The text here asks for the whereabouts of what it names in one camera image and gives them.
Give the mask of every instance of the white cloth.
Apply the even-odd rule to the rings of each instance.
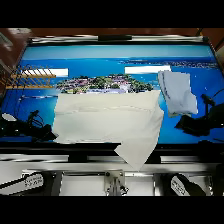
[[[190,74],[160,71],[158,80],[169,114],[198,113],[196,96],[191,93]]]
[[[53,132],[58,143],[121,143],[116,153],[139,170],[154,150],[163,119],[160,91],[59,94]]]

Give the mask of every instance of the metal bracket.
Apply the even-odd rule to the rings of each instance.
[[[124,196],[128,192],[125,186],[125,173],[122,170],[110,170],[105,173],[104,190],[107,196]]]

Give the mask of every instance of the blue water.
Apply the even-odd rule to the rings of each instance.
[[[189,63],[182,63],[178,66],[171,66],[171,70],[174,72],[184,72],[190,73],[191,77],[191,90],[192,93],[197,97],[198,105],[198,114],[192,115],[192,117],[200,117],[205,114],[205,106],[201,99],[201,94],[206,94],[208,96],[213,96],[218,90],[224,88],[224,79],[223,76],[216,65],[214,57],[192,57],[190,60],[189,57],[184,58],[137,58],[143,63],[145,60],[147,65],[150,65],[149,62],[158,62],[158,65],[163,65],[166,61],[190,61]],[[32,66],[48,66],[49,68],[68,68],[69,77],[67,78],[55,78],[52,79],[51,83],[56,84],[62,79],[68,79],[72,77],[79,77],[80,75],[85,75],[89,77],[96,76],[107,76],[110,74],[124,74],[125,66],[139,66],[139,63],[134,62],[136,58],[97,58],[97,59],[47,59],[47,60],[22,60],[21,65],[32,65]],[[211,63],[207,64],[204,67],[197,66],[202,63]],[[146,83],[151,83],[154,86],[154,89],[160,89],[157,81],[157,74],[134,74],[133,78],[143,81]],[[18,106],[20,105],[20,111],[18,113],[18,118],[21,120],[26,120],[29,113],[34,110],[40,111],[40,116],[44,119],[45,124],[53,125],[54,122],[54,108],[57,102],[57,97],[45,98],[45,99],[24,99],[19,103],[19,98],[21,95],[25,96],[47,96],[47,95],[56,95],[59,93],[59,90],[56,89],[36,89],[36,90],[8,90],[5,100],[3,102],[2,110],[3,112],[10,113],[14,116],[17,116]],[[224,92],[221,92],[216,96],[215,101],[217,104],[223,103],[224,101]],[[214,138],[224,139],[224,129],[213,129],[210,132],[209,136],[195,137],[189,134],[183,133],[179,129],[175,129],[175,125],[180,120],[180,116],[169,118],[167,106],[165,100],[160,95],[159,104],[161,109],[164,111],[164,120],[162,123],[159,141],[161,144],[186,144],[186,143],[197,143],[200,140],[210,140],[216,142]],[[8,141],[29,141],[27,138],[10,138]]]

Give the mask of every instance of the black border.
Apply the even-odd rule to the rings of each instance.
[[[33,43],[33,38],[29,38],[27,44],[23,50],[23,53],[18,60],[20,63],[23,54],[27,47],[38,47],[38,46],[70,46],[70,45],[209,45],[214,57],[216,58],[215,51],[211,45],[208,37],[203,37],[202,42],[194,41],[127,41],[130,40],[130,35],[118,36],[113,39],[114,36],[99,36],[99,40],[93,41],[74,41],[74,42],[48,42],[48,43]],[[216,58],[219,65],[220,71],[222,72],[222,66]],[[117,155],[114,150],[119,144],[116,143],[77,143],[77,144],[59,144],[59,143],[21,143],[21,142],[1,142],[0,143],[0,153],[23,153],[23,154],[69,154],[69,155]],[[201,141],[198,144],[157,144],[154,154],[158,155],[195,155],[204,154],[207,151],[220,155],[224,149],[223,143],[212,143],[209,141]]]

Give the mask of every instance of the crumpled white cloth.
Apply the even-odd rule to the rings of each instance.
[[[59,94],[53,132],[58,143],[121,143],[116,153],[136,170],[154,150],[164,112],[160,91],[125,94]]]
[[[169,116],[198,113],[196,96],[191,93],[190,74],[160,71],[158,81],[166,100]]]

